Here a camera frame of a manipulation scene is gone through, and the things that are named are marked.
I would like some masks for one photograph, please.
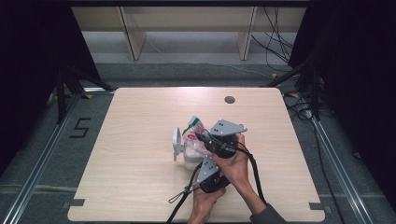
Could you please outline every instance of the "person's arm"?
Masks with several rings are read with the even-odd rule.
[[[236,135],[239,141],[239,147],[245,149],[245,136],[241,133]],[[274,209],[271,204],[265,204],[259,195],[251,187],[248,180],[248,156],[236,151],[235,155],[229,159],[222,159],[217,155],[212,155],[213,161],[220,167],[225,177],[233,184],[242,196],[252,216],[252,223],[264,224],[283,224],[285,219]]]

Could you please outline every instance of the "gray floor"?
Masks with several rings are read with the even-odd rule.
[[[124,36],[121,33],[85,33],[92,57],[104,82],[115,87],[147,86],[244,86],[257,87],[271,81],[273,73],[283,74],[273,68],[289,69],[275,55],[268,55],[254,41],[250,45],[247,61],[239,60],[234,35],[231,33],[149,33],[148,41],[138,61],[132,62]],[[260,41],[268,41],[264,34],[254,34]],[[295,34],[284,34],[292,42]],[[297,77],[282,84],[282,89],[293,88]],[[57,147],[51,154],[47,167],[40,176],[29,203],[19,223],[69,223],[67,203],[76,192],[85,165],[90,157],[102,121],[105,118],[112,95],[94,95],[91,99],[80,99],[65,124]],[[299,99],[286,97],[288,105]],[[323,108],[323,114],[331,112]],[[336,118],[321,116],[327,135],[332,141],[349,178],[356,187],[373,219],[373,223],[396,223],[396,215],[385,196],[374,182],[364,162],[352,155],[353,146],[341,129]],[[82,134],[75,130],[81,125],[88,127],[84,138],[70,138]],[[46,147],[57,120],[56,101],[42,114],[33,132],[0,179],[0,219],[5,218],[8,208],[18,196],[21,186],[29,177],[35,162]],[[341,223],[329,186],[320,169],[317,142],[309,121],[294,118],[294,129],[299,138],[306,162],[316,185],[319,198],[331,212],[322,223]],[[322,161],[332,191],[338,202],[345,223],[359,223],[346,193],[332,170],[326,154]]]

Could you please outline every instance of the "wire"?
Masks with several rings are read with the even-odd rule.
[[[242,148],[239,148],[239,147],[237,147],[236,150],[245,153],[247,155],[248,159],[250,160],[251,167],[253,168],[254,180],[256,181],[256,188],[257,188],[259,197],[265,205],[268,205],[268,203],[267,203],[267,201],[265,201],[264,195],[262,193],[262,183],[260,181],[259,169],[257,168],[257,162],[254,159],[253,154],[248,152],[248,149],[245,147],[245,145],[243,145],[242,143],[238,143],[238,144],[241,144],[242,146],[244,146],[245,150]]]
[[[301,114],[307,110],[312,110],[312,106],[311,103],[309,101],[311,101],[311,94],[303,94],[302,92],[299,92],[300,95],[302,95],[302,98],[300,98],[294,105],[288,105],[285,101],[285,105],[286,108],[288,110],[291,110],[294,112],[294,114],[290,115],[291,119],[294,118],[298,118],[300,120],[306,120],[306,118],[304,116],[302,116]],[[308,99],[308,102],[303,102],[303,98]],[[320,115],[325,116],[327,118],[335,118],[335,115],[332,111],[329,112],[329,104],[325,103],[325,100],[321,97],[318,98],[319,102],[318,102],[318,112]]]
[[[191,176],[189,185],[186,186],[186,187],[184,188],[184,190],[181,192],[181,193],[183,194],[183,197],[181,198],[181,200],[180,200],[180,201],[178,202],[178,204],[176,205],[174,211],[172,212],[171,216],[168,218],[168,220],[166,221],[166,223],[171,223],[171,222],[172,222],[172,220],[173,220],[173,218],[175,217],[175,215],[176,215],[178,209],[180,208],[180,206],[184,203],[184,201],[186,201],[186,199],[187,199],[187,197],[189,196],[189,194],[191,194],[191,193],[195,190],[195,189],[190,190],[190,188],[191,188],[191,186],[192,186],[192,181],[194,180],[196,173],[198,172],[198,170],[199,170],[201,167],[202,167],[202,162],[200,162],[200,163],[195,167],[194,171],[192,172],[192,176]],[[175,198],[177,199],[177,198],[180,196],[180,194],[178,194],[177,196],[171,198],[171,199],[169,200],[169,202],[174,202],[174,201],[172,201],[172,200],[175,199]]]
[[[244,149],[248,152],[248,148],[243,143],[238,142],[238,144],[241,145],[242,147],[244,147]]]
[[[255,39],[255,38],[253,38],[253,39],[255,39],[262,47],[264,47],[264,48],[266,49],[266,51],[265,51],[265,61],[267,62],[267,64],[268,64],[272,69],[274,69],[274,70],[276,70],[276,71],[281,71],[281,72],[289,72],[289,71],[284,71],[284,70],[276,69],[276,68],[272,67],[272,66],[268,63],[268,50],[270,50],[270,51],[273,52],[273,53],[275,52],[274,50],[272,50],[272,49],[269,48],[269,46],[270,46],[270,44],[271,44],[271,41],[274,40],[274,41],[276,41],[276,42],[279,43],[279,46],[280,46],[280,48],[281,48],[281,50],[282,50],[282,53],[283,53],[283,56],[280,55],[279,53],[275,53],[275,55],[276,55],[277,57],[279,57],[279,58],[280,58],[282,61],[284,61],[285,63],[288,63],[288,62],[289,62],[289,58],[290,58],[289,51],[288,51],[288,49],[286,49],[286,47],[292,49],[293,45],[292,45],[291,43],[289,43],[288,41],[286,41],[286,40],[281,36],[281,34],[279,33],[279,25],[278,25],[278,20],[277,20],[277,19],[278,19],[278,14],[279,14],[279,7],[275,7],[275,22],[274,22],[274,23],[272,22],[271,18],[269,17],[268,12],[267,12],[267,10],[266,10],[266,7],[264,7],[263,9],[264,9],[264,12],[265,12],[265,15],[266,15],[268,21],[269,21],[270,24],[271,24],[271,27],[272,27],[272,33],[271,33],[271,35],[268,35],[266,32],[264,32],[266,35],[268,35],[268,36],[270,37],[270,40],[268,41],[268,44],[267,44],[267,46],[265,47],[263,44],[261,44],[259,41],[257,41],[257,39]]]

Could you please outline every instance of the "small hole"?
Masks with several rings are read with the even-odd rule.
[[[224,101],[225,101],[225,103],[227,103],[227,104],[233,104],[233,103],[235,103],[235,98],[233,98],[232,96],[226,96],[226,97],[224,98]]]

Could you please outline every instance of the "plastic bag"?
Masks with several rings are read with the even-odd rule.
[[[182,137],[184,145],[186,147],[186,153],[189,156],[206,156],[210,155],[210,152],[206,149],[205,143],[198,140],[197,133],[201,133],[205,129],[204,124],[195,116],[189,121],[189,127],[183,131]]]

